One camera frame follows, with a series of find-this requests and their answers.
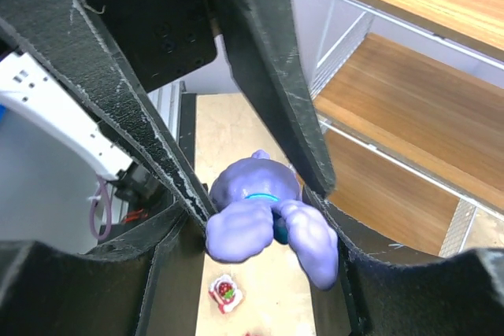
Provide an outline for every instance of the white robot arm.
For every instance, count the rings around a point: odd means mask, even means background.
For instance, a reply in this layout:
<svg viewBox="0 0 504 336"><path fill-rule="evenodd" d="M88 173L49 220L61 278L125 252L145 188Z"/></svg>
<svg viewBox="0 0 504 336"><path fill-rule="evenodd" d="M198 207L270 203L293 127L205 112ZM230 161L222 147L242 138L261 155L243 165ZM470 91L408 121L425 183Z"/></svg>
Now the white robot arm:
<svg viewBox="0 0 504 336"><path fill-rule="evenodd" d="M0 61L0 104L64 143L107 181L133 162L29 54Z"/></svg>

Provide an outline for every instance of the strawberry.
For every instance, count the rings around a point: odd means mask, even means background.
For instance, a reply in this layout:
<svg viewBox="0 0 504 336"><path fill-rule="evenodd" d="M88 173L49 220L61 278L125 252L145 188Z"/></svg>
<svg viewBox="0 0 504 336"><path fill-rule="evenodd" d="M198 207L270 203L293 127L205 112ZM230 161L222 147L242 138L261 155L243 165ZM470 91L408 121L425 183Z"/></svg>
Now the strawberry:
<svg viewBox="0 0 504 336"><path fill-rule="evenodd" d="M217 292L219 293L220 297L225 298L226 294L229 293L230 291L233 291L233 286L231 285L231 283L229 282L219 283L219 286L217 287Z"/></svg>

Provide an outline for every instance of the small red toy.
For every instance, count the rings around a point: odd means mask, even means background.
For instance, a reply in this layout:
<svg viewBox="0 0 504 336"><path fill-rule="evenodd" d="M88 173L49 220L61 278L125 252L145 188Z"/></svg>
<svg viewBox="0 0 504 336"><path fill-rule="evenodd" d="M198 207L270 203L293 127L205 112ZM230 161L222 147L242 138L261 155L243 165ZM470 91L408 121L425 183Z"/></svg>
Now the small red toy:
<svg viewBox="0 0 504 336"><path fill-rule="evenodd" d="M222 314L233 311L243 300L243 293L229 275L222 275L209 288L211 298L217 302Z"/></svg>

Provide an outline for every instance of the purple toy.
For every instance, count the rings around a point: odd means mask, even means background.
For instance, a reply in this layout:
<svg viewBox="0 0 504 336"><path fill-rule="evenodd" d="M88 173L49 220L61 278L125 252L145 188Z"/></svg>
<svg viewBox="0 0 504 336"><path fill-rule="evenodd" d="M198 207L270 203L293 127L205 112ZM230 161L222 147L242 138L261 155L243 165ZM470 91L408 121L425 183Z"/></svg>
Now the purple toy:
<svg viewBox="0 0 504 336"><path fill-rule="evenodd" d="M289 244L312 283L336 281L338 238L315 208L299 199L295 174L259 150L227 167L210 191L218 214L206 226L206 248L220 262L241 263L273 239Z"/></svg>

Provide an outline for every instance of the blue object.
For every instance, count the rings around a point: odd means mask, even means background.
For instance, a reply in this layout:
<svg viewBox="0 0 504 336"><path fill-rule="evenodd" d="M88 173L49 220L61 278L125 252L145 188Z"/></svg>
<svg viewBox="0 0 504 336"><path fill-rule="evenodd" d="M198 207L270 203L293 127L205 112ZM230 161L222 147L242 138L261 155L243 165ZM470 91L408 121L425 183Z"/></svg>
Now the blue object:
<svg viewBox="0 0 504 336"><path fill-rule="evenodd" d="M256 198L264 198L265 200L271 200L274 202L280 201L279 198L267 193L249 194L245 197L246 200L253 200ZM273 237L278 243L285 246L289 243L289 239L287 228L284 226L284 224L285 222L282 217L273 212Z"/></svg>

